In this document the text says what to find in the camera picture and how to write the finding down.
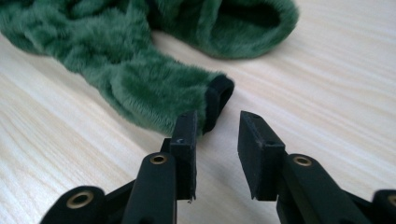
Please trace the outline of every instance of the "black fabric end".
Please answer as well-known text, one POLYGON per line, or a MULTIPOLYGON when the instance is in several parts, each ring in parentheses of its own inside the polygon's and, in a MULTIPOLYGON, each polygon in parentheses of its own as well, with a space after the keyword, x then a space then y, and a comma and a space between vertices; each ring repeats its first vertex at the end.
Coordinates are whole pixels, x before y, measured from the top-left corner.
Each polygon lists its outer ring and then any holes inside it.
POLYGON ((203 133, 210 132, 215 127, 221 110, 233 94, 233 87, 233 82, 224 75, 215 77, 209 83, 205 93, 206 121, 203 133))

